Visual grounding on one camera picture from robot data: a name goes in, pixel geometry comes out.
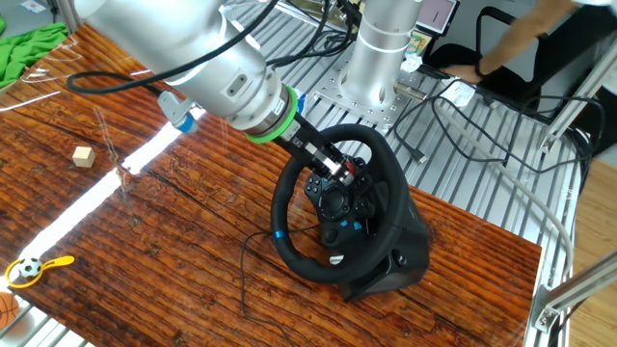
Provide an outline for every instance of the cable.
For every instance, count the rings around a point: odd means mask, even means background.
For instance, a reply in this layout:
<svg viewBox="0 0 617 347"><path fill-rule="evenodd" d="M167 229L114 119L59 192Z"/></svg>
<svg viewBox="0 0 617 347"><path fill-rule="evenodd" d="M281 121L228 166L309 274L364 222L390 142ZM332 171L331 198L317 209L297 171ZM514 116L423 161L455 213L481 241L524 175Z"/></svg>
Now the cable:
<svg viewBox="0 0 617 347"><path fill-rule="evenodd" d="M482 92L480 92L476 86L472 85L471 83L464 81L464 80L454 80L452 82L450 82L441 92L437 93L436 96L432 96L427 98L426 100L424 100L423 102L419 103L416 105L416 107L414 107L412 110L410 110L408 113L406 113L405 115L403 115L402 117L400 117L396 123L394 124L394 136L405 146L405 148L410 149L411 147L409 145L407 145L405 143L405 141L402 140L402 138L400 137L400 135L398 134L398 125L404 120L406 119L413 111L415 111L417 108L419 108L422 105L426 105L426 103L428 102L432 102L433 103L433 115L436 117L440 127L442 128L445 137L448 139L448 141L454 146L454 148L456 149L456 151L458 151L463 157L465 157L466 159L470 160L470 161L475 161L475 162L502 162L505 163L506 159L476 159L476 158L471 158L468 155L466 155L460 148L459 146L456 144L456 142L454 142L454 140L452 139L452 137L447 133L445 126L443 125L443 123L441 122L441 120L439 119L439 116L437 115L436 111L435 111L435 101L438 99L442 99L445 102L447 102L461 117L463 117L463 119L465 119L465 121L469 122L473 127L475 127L476 129L478 129L478 131L480 131L480 133L482 133L482 135L486 136L493 144L495 144L495 146L497 146L499 149L503 150L508 156L514 158L515 160L517 160L518 162L521 163L521 165L523 165L524 167L526 167L527 169L529 169L530 171L532 171L535 174L545 174L549 171L552 171L558 167L564 166L564 165L568 165L568 164L574 164L577 162L581 162L581 161L585 161L585 160L589 160L591 159L591 157L593 156L593 153L596 151L596 149L598 148L598 145L600 144L600 138L602 137L602 134L604 132L604 127L605 127L605 112L604 112L604 107L602 106L602 104L600 104L600 102L598 102L597 100L591 99L591 98L585 98L585 97L575 97L575 96L536 96L532 99L530 99L521 109L521 111L519 112L519 117L521 117L523 115L523 111L527 109L527 106L537 100L537 99L541 99L541 98L547 98L547 99L564 99L564 100L577 100L577 101L583 101L583 102L587 102L595 107L597 107L600 111L600 118L601 118L601 128L596 140L595 145L593 146L592 150L590 150L586 155L581 156L577 159L572 159L572 160L568 160L568 161L564 161L561 163L557 163L551 167L548 167L546 169L543 170L538 170L532 166L530 166L529 164L527 164L523 159L521 159L520 157L518 157L516 154L512 153L511 150L509 150L508 148L504 147L502 144L500 144L497 140L495 140L491 135L489 135L481 126L479 126L477 123L475 123L473 120L471 120L467 115L465 115L465 113L463 113L463 111L461 111L460 108L458 108L452 101L450 101L449 99L441 96L448 88L450 88L454 83L463 83L465 85L468 85L472 88L474 88L479 94L482 95Z"/></svg>
<svg viewBox="0 0 617 347"><path fill-rule="evenodd" d="M326 43L324 44L324 50L322 51L316 51L316 52L311 52L311 53L305 53L302 55L295 55L293 56L293 60L290 61L292 59L292 57L281 57L281 58L276 58L274 60L271 60L269 62L266 63L266 65L271 66L271 65L276 65L277 67L281 67L284 65L289 65L293 62L296 62L298 60L301 59L305 59L305 58L312 58L312 57L332 57L342 51L344 51L345 49L347 49L347 47L349 47L349 45L351 45L351 43L353 42L352 40L352 34L353 34L353 29L354 29L354 25L351 21L347 20L347 32L345 33L344 38L342 38L342 33L338 30L328 30L328 31L324 31L322 33L320 33L317 36L317 41L312 45L312 49L314 50L315 46L318 45L318 43L325 38Z"/></svg>
<svg viewBox="0 0 617 347"><path fill-rule="evenodd" d="M254 31L257 26L259 24L261 24L261 22L266 18L266 16L268 14L270 14L270 12L272 10L274 10L274 8L277 6L277 3L279 2L279 0L271 0L270 3L266 6L266 8L257 16L257 18L249 25L247 26L246 29L244 29L241 33L239 33L237 36L235 36L233 39L227 41L226 43L222 44L219 48L199 57L198 59L184 64L180 67L176 67L173 68L167 72L163 72L163 73L159 73L159 74L155 74L153 76L147 77L147 78L143 78L143 79L139 79L139 80L133 80L131 82L125 83L125 84L121 84L121 85L117 85L117 86L111 86L111 87L105 87L105 88L98 88L98 89L92 89L92 88L81 88L81 87L77 87L75 85L75 82L79 79L82 78L88 78L88 77L92 77L94 76L91 72L80 72L80 73L76 73L72 76L70 76L67 80L67 85L68 87L78 93L87 93L87 94L94 94L94 95L101 95L101 94L107 94L107 93L117 93L117 92L122 92L122 91L126 91L129 89L133 89L133 88L137 88L137 87L144 87L145 85L154 83L154 82L158 82L158 81L162 81L166 78L170 78L173 76L176 76L182 72L188 71L194 67L198 67L201 64L210 61L218 56L220 56L221 54L225 53L226 51L228 51L230 48L232 48L234 45L236 45L238 42L242 41L245 37L247 37L252 31Z"/></svg>
<svg viewBox="0 0 617 347"><path fill-rule="evenodd" d="M347 14L347 17L353 20L352 23L360 27L360 23L362 22L362 13L360 13L360 10L356 9L348 0L338 0L338 3L343 8L345 14Z"/></svg>
<svg viewBox="0 0 617 347"><path fill-rule="evenodd" d="M574 305L572 307L572 309L570 310L570 312L568 312L568 314L566 314L566 316L563 319L563 322L554 330L554 332L550 332L553 337L552 339L549 341L549 347L553 345L553 343L555 343L557 341L557 338L559 338L559 334L561 333L561 331L566 327L566 325L568 324L568 321L570 320L570 318L572 317L572 315L577 311L577 309L582 305L582 303L585 302L585 300L587 300L588 298L585 298L581 301L579 301L576 305Z"/></svg>
<svg viewBox="0 0 617 347"><path fill-rule="evenodd" d="M549 171L552 171L556 168L559 168L561 166L564 165L568 165L568 164L575 164L577 162L583 161L583 160L587 160L590 159L593 156L593 153L596 151L596 149L598 148L598 145L600 144L600 138L602 137L602 134L604 132L604 127L605 127L605 122L606 122L606 115L604 112L604 107L600 104L600 102L598 102L597 100L594 99L590 99L590 98L585 98L585 97L575 97L575 96L538 96L538 97L534 97L532 98L529 102L532 102L534 99L538 99L538 98L548 98L548 99L566 99L566 100L576 100L576 101L584 101L587 102L590 105L593 105L595 107L598 108L598 110L600 111L600 118L601 118L601 127L600 127L600 131L598 133L598 139L595 143L595 145L593 146L593 149L591 151L589 151L587 153L587 155L583 156L583 157L579 157L577 159L572 159L572 160L567 160L561 163L557 163L551 167L548 167L546 169L543 170L538 170L534 167L532 167L531 165L527 164L523 159L521 159L520 157L518 157L516 154L514 154L512 151L510 151L508 148L504 147L502 144L500 144L497 140L495 140L493 137L491 137L486 131L484 131L484 129L482 129L478 124L476 124L475 122L473 122L473 120L471 120L469 117L467 117L463 111L461 111L460 108L458 108L452 101L442 97L442 96L437 96L436 98L440 98L443 99L444 101L446 101L450 106L452 106L454 108L454 110L461 116L463 117L466 121L468 121L471 125L473 125L475 128L477 128L484 136L486 136L493 144L495 144L499 149L503 150L504 152L506 152L508 154L508 156L511 156L512 158L514 158L516 161L520 162L521 165L523 165L524 167L526 167L527 169L529 169L530 171L532 171L535 174L545 174ZM521 110L519 112L519 116L521 116L523 114L523 110Z"/></svg>
<svg viewBox="0 0 617 347"><path fill-rule="evenodd" d="M293 2L291 2L291 0L287 0L285 2L285 4L289 4L291 5L291 7L293 7L294 9L298 10L299 12L301 12L303 15L307 16L308 18L312 19L315 23L320 24L321 20L315 18L314 16L312 16L310 13L306 12L303 8L299 7L298 5L294 4Z"/></svg>
<svg viewBox="0 0 617 347"><path fill-rule="evenodd" d="M90 74L90 76L92 77L112 77L112 78L116 78L116 79L120 79L122 81L134 81L134 79L123 75L123 74L119 74L119 73L115 73L115 72L108 72L108 71L89 71L88 72ZM144 88L146 88L148 91L150 91L151 93L153 93L154 95L156 95L156 97L160 96L161 93L163 91L161 91L160 89L151 86L151 85L145 85L142 86Z"/></svg>
<svg viewBox="0 0 617 347"><path fill-rule="evenodd" d="M317 30L315 31L312 38L310 38L307 45L295 55L292 55L289 57L281 57L281 58L273 59L267 62L266 63L267 66L284 67L284 66L287 66L289 64L292 64L302 59L305 54L309 53L309 51L313 48L313 46L315 45L319 37L321 37L321 33L324 31L324 28L326 27L326 23L328 22L328 14L330 13L330 0L324 0L323 8L324 8L324 12L321 16L321 21L319 21Z"/></svg>
<svg viewBox="0 0 617 347"><path fill-rule="evenodd" d="M419 161L420 163L422 163L422 158L425 158L424 154L419 151L416 148L411 147L409 144L407 144L407 142L405 140L403 140L403 138L400 136L400 134L398 133L398 126L401 124L401 122L403 122L403 120L405 120L411 113L413 113L415 110L417 110L418 108L420 108L421 106L426 105L428 102L433 102L433 107L435 107L435 101L437 99L444 99L447 100L446 98L440 96L441 93L439 93L437 96L432 96L427 98L426 100L418 103L414 108L412 108L409 112L407 112L405 115L403 115L403 117L400 117L398 120L396 120L396 122L394 123L394 137L401 143L401 145L403 145L404 148L406 148L411 154L412 156L415 158L415 160ZM445 128L445 125L443 125L442 120L440 120L439 117L436 117L436 120L438 122L438 124L440 125L440 127L443 130L443 134L445 135L445 137L448 139L448 141L454 145L454 149L456 149L456 151L459 152L459 154L461 154L465 159L473 161L473 162L479 162L479 163L491 163L491 162L499 162L499 163L503 163L505 162L505 159L477 159L477 158L472 158L470 156L468 156L466 153L463 152L463 150L456 144L456 142L454 141L454 139L452 139L452 137L450 136L450 134L447 132L447 129Z"/></svg>
<svg viewBox="0 0 617 347"><path fill-rule="evenodd" d="M319 225L317 226L312 226L312 227L305 227L303 229L297 229L297 230L290 230L289 232L304 232L304 231L308 231L311 229L314 229L316 227L319 227ZM240 309L242 310L242 314L244 314L245 317L247 317L248 319L251 319L253 321L256 322L260 322L260 323L264 323L264 324L268 324L271 325L273 327L277 327L279 328L279 330L281 331L282 335L284 336L284 338L287 340L287 342L289 342L289 345L291 347L294 347L295 345L293 344L293 342L291 341L291 338L289 337L289 335L285 332L285 330L282 328L281 324L275 322L275 321L269 321L269 320L265 320L265 319L261 319L261 318L257 318L249 313L247 313L246 310L246 305L245 305L245 294L246 294L246 274L244 272L244 253L247 250L247 245L249 244L249 241L251 241L251 239L253 239L254 237L258 236L258 235L272 235L272 232L270 231L262 231L262 232L256 232L253 235L249 236L245 241L244 244L242 245L242 252L240 253L240 277L242 278L242 286L240 287L240 298L241 298L241 303L240 303Z"/></svg>
<svg viewBox="0 0 617 347"><path fill-rule="evenodd" d="M480 145L480 143L478 143L471 136L471 134L469 134L469 132L463 128L461 124L459 124L456 120L454 120L454 118L452 118L443 109L441 109L441 116L444 117L450 123L452 127L458 130L458 132L461 135L463 135L463 137L465 137L468 140L468 142L472 146L474 146L475 149L478 150L487 159L494 158L493 155L486 149L486 147L483 147L482 145ZM508 171L502 165L498 165L497 163L493 163L493 164L504 176L506 176L510 181L512 181L512 183L514 183L514 185L517 186L517 188L519 188L525 195L527 195L529 200L533 201L544 212L545 216L547 216L550 219L550 221L554 224L554 226L557 228L557 231L559 231L559 234L561 235L561 238L563 240L564 248L566 249L566 264L567 264L566 268L571 269L574 263L575 250L570 240L570 235L568 234L568 231L566 230L566 228L563 227L563 225L557 219L554 213L552 213L552 211L550 211L550 209L535 194L533 194L533 192L527 189L527 187L525 187L524 184L522 184L517 178L515 178L512 175L512 173L510 173L510 171Z"/></svg>

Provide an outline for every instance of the blue stripe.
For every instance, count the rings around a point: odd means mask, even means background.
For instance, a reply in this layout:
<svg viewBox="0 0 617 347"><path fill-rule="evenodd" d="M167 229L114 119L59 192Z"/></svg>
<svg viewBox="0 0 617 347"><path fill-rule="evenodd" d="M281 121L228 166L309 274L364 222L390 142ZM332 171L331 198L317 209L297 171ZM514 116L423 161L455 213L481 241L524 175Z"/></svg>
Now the blue stripe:
<svg viewBox="0 0 617 347"><path fill-rule="evenodd" d="M302 94L302 96L298 99L298 113L302 116L302 113L305 111L305 101L307 100L307 95Z"/></svg>
<svg viewBox="0 0 617 347"><path fill-rule="evenodd" d="M191 127L193 127L193 122L194 121L195 120L193 119L193 116L186 115L186 120L177 129L180 130L183 133L187 133L187 132L189 132L191 130Z"/></svg>
<svg viewBox="0 0 617 347"><path fill-rule="evenodd" d="M287 232L282 231L282 230L279 230L279 231L277 231L277 232L275 232L275 233L274 233L274 239L275 239L275 240L276 240L276 239L279 239L279 238L282 238L282 237L287 237L287 236L288 236L288 235L287 235Z"/></svg>

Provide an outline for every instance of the yellow keychain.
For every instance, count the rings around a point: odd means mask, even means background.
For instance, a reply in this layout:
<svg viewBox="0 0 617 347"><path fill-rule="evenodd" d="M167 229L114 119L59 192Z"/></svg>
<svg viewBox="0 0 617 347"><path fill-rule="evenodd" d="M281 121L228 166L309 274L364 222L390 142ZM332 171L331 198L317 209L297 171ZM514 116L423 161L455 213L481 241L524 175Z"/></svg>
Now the yellow keychain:
<svg viewBox="0 0 617 347"><path fill-rule="evenodd" d="M7 269L7 272L5 273L5 279L7 279L7 282L9 283L9 286L11 288L15 288L15 289L27 288L33 285L34 283L36 283L40 279L40 277L42 276L42 272L44 270L52 268L52 267L67 266L67 265L72 264L73 261L75 261L75 258L70 255L59 257L53 260L49 260L44 264L41 263L40 260L36 258L18 259L13 264L11 264L11 266L9 266L9 268ZM19 270L19 275L21 275L21 277L27 278L27 279L34 277L34 279L29 281L26 284L12 283L11 280L9 279L9 274L11 273L11 270L13 269L13 267L17 265L19 266L17 270Z"/></svg>

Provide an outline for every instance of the hand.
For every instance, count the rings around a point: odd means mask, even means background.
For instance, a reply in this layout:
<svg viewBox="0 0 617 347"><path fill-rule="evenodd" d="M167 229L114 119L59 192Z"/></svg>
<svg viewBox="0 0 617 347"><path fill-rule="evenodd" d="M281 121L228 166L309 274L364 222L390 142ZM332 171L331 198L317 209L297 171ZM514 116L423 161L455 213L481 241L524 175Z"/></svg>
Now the hand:
<svg viewBox="0 0 617 347"><path fill-rule="evenodd" d="M443 72L453 76L459 76L470 83L478 84L482 81L482 77L475 73L474 66L451 66L443 69Z"/></svg>

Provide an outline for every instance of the blue ring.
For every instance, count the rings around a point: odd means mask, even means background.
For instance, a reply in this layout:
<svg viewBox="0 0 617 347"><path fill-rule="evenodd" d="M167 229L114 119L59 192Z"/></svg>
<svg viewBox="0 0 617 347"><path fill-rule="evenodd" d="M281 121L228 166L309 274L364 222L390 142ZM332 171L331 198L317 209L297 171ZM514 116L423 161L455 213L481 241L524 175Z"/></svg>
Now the blue ring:
<svg viewBox="0 0 617 347"><path fill-rule="evenodd" d="M191 131L191 127L193 127L193 122L195 122L193 116L186 115L186 120L177 129L186 134Z"/></svg>
<svg viewBox="0 0 617 347"><path fill-rule="evenodd" d="M287 232L286 231L282 231L282 230L279 230L279 231L274 233L274 239L275 240L276 239L280 239L282 237L287 237L287 236L288 236Z"/></svg>

